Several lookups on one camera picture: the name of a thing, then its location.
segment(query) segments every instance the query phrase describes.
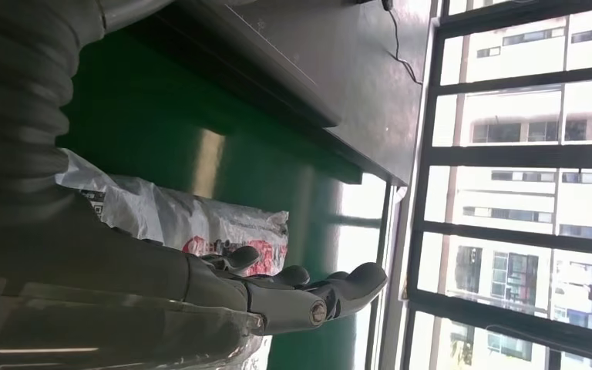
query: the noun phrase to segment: white building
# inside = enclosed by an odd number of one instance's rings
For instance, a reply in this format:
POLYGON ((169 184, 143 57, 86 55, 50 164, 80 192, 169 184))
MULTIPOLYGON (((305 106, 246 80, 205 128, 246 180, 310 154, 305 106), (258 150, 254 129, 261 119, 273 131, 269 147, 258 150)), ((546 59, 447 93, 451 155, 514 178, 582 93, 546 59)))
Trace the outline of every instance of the white building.
MULTIPOLYGON (((442 84, 592 67, 592 12, 466 37, 446 42, 442 84)), ((437 102, 434 146, 558 142, 592 143, 592 82, 437 102)), ((592 169, 433 167, 429 183, 426 220, 592 239, 592 169), (443 191, 448 197, 439 199, 443 191)), ((592 254, 464 237, 437 242, 448 249, 443 293, 592 329, 592 254)), ((547 362, 543 346, 450 321, 439 348, 448 352, 439 369, 537 370, 547 362)), ((589 369, 592 361, 564 355, 562 368, 589 369)))

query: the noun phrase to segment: window frame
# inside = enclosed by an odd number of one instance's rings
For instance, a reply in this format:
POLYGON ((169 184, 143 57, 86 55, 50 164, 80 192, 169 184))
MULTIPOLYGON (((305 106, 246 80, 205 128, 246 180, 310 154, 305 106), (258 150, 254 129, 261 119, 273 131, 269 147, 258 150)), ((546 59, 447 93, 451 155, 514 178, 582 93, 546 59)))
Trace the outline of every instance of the window frame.
POLYGON ((592 240, 585 244, 584 240, 578 237, 492 229, 424 219, 429 172, 432 166, 592 168, 592 145, 432 146, 436 104, 440 96, 592 80, 592 67, 590 67, 533 76, 441 85, 442 56, 447 39, 588 12, 592 10, 592 1, 503 2, 456 15, 448 15, 449 2, 450 0, 442 1, 438 25, 431 32, 433 39, 431 54, 429 54, 429 74, 426 78, 427 90, 424 89, 425 95, 422 99, 424 111, 419 123, 421 126, 419 128, 420 154, 415 164, 412 181, 414 188, 411 191, 409 205, 404 205, 408 207, 404 212, 409 217, 406 221, 407 236, 404 238, 406 242, 404 247, 409 247, 409 253, 406 258, 406 284, 404 284, 403 295, 407 300, 407 315, 402 333, 402 357, 400 358, 402 368, 410 368, 417 312, 434 315, 437 318, 448 318, 475 328, 488 328, 491 332, 512 338, 527 341, 535 338, 534 342, 545 345, 550 350, 549 370, 560 368, 561 352, 571 352, 592 359, 592 330, 588 328, 418 289, 424 233, 474 237, 592 254, 592 240))

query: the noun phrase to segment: white plastic bag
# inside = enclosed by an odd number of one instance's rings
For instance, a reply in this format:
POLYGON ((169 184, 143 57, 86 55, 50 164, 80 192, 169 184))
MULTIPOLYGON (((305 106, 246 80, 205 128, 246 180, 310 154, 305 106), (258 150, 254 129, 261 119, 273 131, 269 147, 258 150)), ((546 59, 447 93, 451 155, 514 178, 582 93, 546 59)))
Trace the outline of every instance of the white plastic bag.
MULTIPOLYGON (((246 275, 276 274, 287 254, 287 212, 225 204, 175 190, 164 189, 135 177, 110 176, 70 150, 69 168, 55 176, 57 184, 80 190, 102 222, 138 239, 196 255, 226 255, 251 245, 261 259, 246 275)), ((267 367, 271 337, 242 365, 226 370, 267 367)))

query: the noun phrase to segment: clear plastic cover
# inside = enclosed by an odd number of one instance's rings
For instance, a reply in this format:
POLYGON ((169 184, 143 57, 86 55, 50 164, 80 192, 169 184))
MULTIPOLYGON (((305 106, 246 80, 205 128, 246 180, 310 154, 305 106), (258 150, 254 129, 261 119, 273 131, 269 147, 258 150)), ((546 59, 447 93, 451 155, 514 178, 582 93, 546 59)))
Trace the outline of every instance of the clear plastic cover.
POLYGON ((0 369, 230 366, 260 347, 261 328, 226 308, 0 279, 0 369))

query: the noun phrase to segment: black cable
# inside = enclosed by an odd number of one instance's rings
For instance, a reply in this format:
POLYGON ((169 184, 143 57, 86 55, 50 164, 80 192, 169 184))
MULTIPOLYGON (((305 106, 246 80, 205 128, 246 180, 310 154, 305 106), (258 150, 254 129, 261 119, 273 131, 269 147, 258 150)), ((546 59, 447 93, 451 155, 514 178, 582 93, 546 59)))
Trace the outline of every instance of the black cable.
POLYGON ((399 37, 398 37, 398 23, 396 21, 396 18, 394 17, 394 13, 391 10, 389 10, 388 12, 389 12, 389 15, 392 17, 392 22, 394 22, 394 33, 396 36, 396 54, 392 55, 392 58, 395 59, 396 62, 399 62, 400 64, 402 64, 405 67, 405 71, 407 71, 409 78, 412 79, 412 81, 416 85, 423 86, 423 82, 417 80, 416 74, 414 73, 414 69, 412 69, 412 65, 410 65, 408 61, 406 61, 404 59, 400 59, 398 57, 398 53, 400 51, 400 41, 399 41, 399 37))

